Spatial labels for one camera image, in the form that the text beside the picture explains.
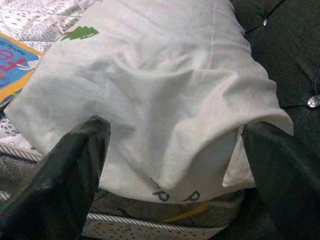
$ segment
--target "button tufting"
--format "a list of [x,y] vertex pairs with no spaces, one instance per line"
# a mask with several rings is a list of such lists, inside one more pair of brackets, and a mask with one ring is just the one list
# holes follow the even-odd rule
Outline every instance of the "button tufting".
[[267,26],[267,23],[268,23],[268,19],[267,18],[265,18],[264,20],[263,20],[263,26]]
[[308,101],[308,106],[309,108],[317,108],[320,106],[320,95],[315,95],[313,97],[311,97]]

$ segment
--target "green logo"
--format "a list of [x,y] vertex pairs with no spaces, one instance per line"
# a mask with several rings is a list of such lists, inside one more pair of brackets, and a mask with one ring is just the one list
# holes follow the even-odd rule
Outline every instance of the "green logo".
[[61,39],[61,41],[65,39],[86,39],[93,37],[94,35],[97,35],[99,32],[94,29],[93,27],[87,27],[87,26],[78,26],[75,30],[66,32],[64,37]]

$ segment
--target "white pillow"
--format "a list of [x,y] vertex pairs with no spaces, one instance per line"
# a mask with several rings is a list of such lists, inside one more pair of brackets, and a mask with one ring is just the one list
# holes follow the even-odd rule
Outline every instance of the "white pillow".
[[102,189],[190,203],[254,187],[243,126],[292,133],[228,0],[105,0],[78,26],[99,34],[56,43],[5,113],[43,154],[90,116],[108,120]]

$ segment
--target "book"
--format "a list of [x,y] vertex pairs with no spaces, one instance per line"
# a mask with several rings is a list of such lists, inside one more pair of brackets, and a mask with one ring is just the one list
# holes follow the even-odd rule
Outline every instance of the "book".
[[0,108],[22,91],[42,56],[41,52],[0,33]]

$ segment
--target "mattress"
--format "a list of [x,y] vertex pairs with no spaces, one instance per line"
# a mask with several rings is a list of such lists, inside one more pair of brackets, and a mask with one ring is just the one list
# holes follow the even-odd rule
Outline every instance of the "mattress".
[[[1,0],[0,32],[45,53],[102,0]],[[0,207],[42,155],[0,115]],[[162,204],[99,190],[83,235],[98,239],[208,239],[237,216],[244,191],[210,201]]]

